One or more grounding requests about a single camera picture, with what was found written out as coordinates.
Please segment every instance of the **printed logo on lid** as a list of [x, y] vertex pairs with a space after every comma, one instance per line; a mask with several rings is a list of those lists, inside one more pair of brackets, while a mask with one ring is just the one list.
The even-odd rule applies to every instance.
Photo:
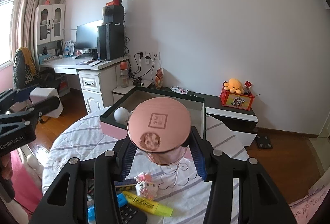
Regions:
[[152, 113], [148, 127], [166, 129], [166, 123], [167, 114]]

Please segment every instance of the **striped bedsheet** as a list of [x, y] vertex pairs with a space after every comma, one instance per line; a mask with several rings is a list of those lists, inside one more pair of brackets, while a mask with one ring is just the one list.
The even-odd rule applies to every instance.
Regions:
[[[54, 142], [42, 174], [42, 192], [45, 193], [58, 172], [72, 157], [81, 161], [98, 157], [112, 149], [116, 139], [102, 133], [99, 117], [108, 108], [89, 114], [65, 130]], [[207, 115], [206, 139], [212, 146], [232, 158], [247, 160], [249, 157], [241, 142], [223, 124]], [[202, 223], [210, 194], [211, 183], [203, 182], [197, 175], [194, 163], [182, 159], [178, 165], [161, 167], [150, 162], [139, 150], [127, 178], [140, 172], [149, 172], [159, 185], [156, 201], [174, 209], [172, 217], [148, 214], [149, 224], [197, 224]], [[238, 221], [239, 187], [233, 180], [233, 209], [231, 223]]]

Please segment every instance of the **window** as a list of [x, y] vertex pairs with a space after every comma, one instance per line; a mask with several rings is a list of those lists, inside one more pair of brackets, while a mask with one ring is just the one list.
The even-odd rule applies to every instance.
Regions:
[[11, 63], [11, 28], [14, 0], [0, 0], [0, 67]]

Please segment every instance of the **computer monitor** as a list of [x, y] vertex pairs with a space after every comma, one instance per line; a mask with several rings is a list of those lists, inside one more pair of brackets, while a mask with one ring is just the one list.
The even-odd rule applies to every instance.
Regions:
[[75, 36], [75, 50], [97, 49], [98, 26], [102, 20], [97, 20], [77, 27]]

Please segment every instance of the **human hand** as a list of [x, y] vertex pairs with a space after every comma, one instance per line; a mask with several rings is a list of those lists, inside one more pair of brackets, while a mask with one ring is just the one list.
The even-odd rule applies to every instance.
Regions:
[[13, 176], [10, 153], [1, 157], [1, 176], [6, 180], [11, 179], [11, 177]]

